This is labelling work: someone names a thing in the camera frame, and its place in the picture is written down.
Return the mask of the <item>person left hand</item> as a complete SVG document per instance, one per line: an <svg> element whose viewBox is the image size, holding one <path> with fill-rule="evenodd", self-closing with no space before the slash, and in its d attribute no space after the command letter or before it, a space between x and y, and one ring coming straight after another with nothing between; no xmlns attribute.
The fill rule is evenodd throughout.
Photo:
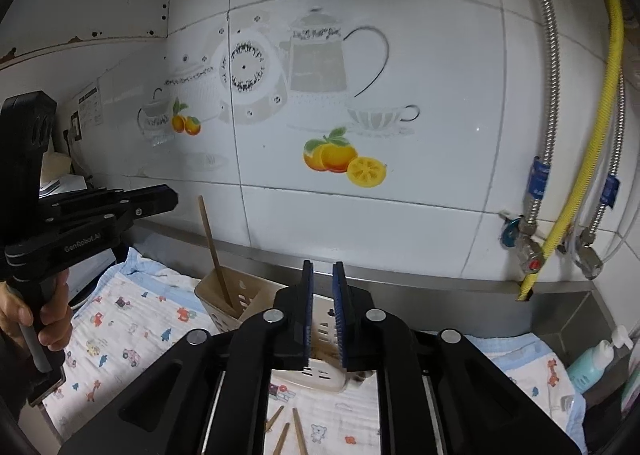
<svg viewBox="0 0 640 455"><path fill-rule="evenodd" d="M40 345L53 352L63 350L70 342L73 332L72 310L68 305L68 275L70 270L55 276L52 298L40 310L43 328L38 334L38 340ZM0 305L1 330L19 347L26 349L20 326L32 326L32 311L20 297L11 293L6 282L1 283Z"/></svg>

